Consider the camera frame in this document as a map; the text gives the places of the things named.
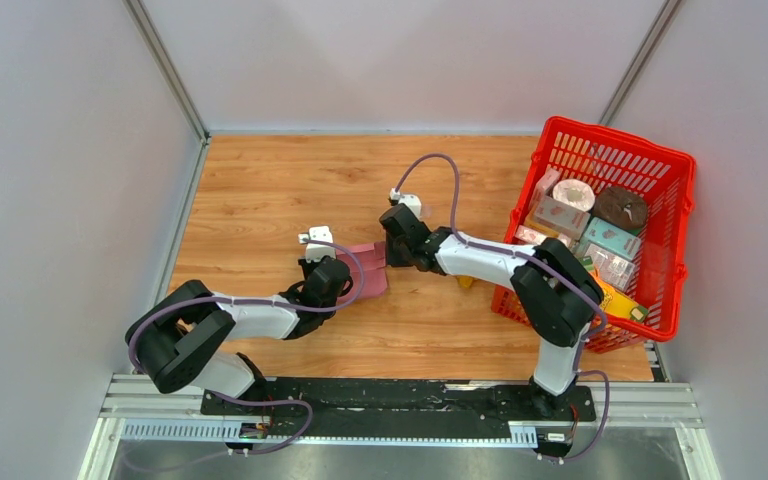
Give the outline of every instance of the plastic basket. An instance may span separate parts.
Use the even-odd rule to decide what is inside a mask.
[[[607,328],[592,337],[587,348],[603,353],[646,339],[671,340],[678,331],[681,288],[687,277],[684,243],[687,217],[693,210],[693,157],[611,128],[552,117],[531,160],[519,201],[511,211],[507,243],[516,243],[514,233],[528,214],[534,184],[550,166],[561,172],[561,179],[587,182],[597,194],[618,185],[641,195],[649,205],[649,220],[639,235],[643,245],[634,259],[637,268],[627,290],[649,308],[649,316],[636,323],[609,315]],[[492,309],[529,324],[511,290],[496,287]]]

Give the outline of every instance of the gray wall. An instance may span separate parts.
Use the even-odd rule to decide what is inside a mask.
[[[616,126],[692,153],[681,327],[723,478],[768,478],[768,4],[685,2]]]
[[[0,478],[75,478],[197,142],[120,1],[0,0]]]
[[[213,130],[596,121],[662,0],[146,0]]]

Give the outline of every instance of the roll of tape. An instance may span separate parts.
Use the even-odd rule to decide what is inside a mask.
[[[590,185],[573,178],[558,182],[552,190],[552,198],[584,212],[590,211],[596,203],[596,194]]]
[[[631,232],[643,228],[649,207],[640,195],[622,187],[608,187],[596,197],[593,216]]]

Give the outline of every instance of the wooden table surface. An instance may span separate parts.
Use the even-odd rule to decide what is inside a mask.
[[[342,245],[383,240],[378,217],[405,168],[428,152],[461,171],[458,228],[502,240],[528,171],[535,137],[214,137],[171,288],[191,278],[214,291],[267,296],[302,279],[297,234],[328,225]],[[448,225],[452,172],[442,160],[414,170],[404,192]],[[248,355],[267,376],[525,380],[538,337],[490,311],[493,286],[464,290],[453,277],[388,269],[389,289],[340,311],[297,340],[246,339],[223,350]],[[585,352],[583,369],[612,380],[652,380],[642,345]]]

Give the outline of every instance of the white robotic arm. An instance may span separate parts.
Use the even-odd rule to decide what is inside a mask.
[[[601,289],[572,253],[556,239],[535,247],[490,242],[463,233],[456,236],[447,227],[432,232],[418,218],[421,202],[416,195],[391,192],[390,200],[391,208],[379,219],[387,233],[388,263],[413,265],[441,275],[466,275],[515,291],[541,337],[533,383],[550,396],[564,395],[575,381],[581,337],[590,328],[594,312],[517,254],[552,265],[598,304]]]
[[[222,342],[298,338],[334,315],[337,299],[353,287],[349,267],[336,259],[334,248],[309,240],[330,243],[332,238],[328,227],[299,236],[300,243],[307,243],[305,257],[299,260],[304,280],[285,292],[229,297],[190,280],[131,326],[125,341],[135,344],[140,368],[161,393],[195,385],[240,397],[262,375],[244,355],[219,351]],[[173,305],[183,308],[162,314]]]

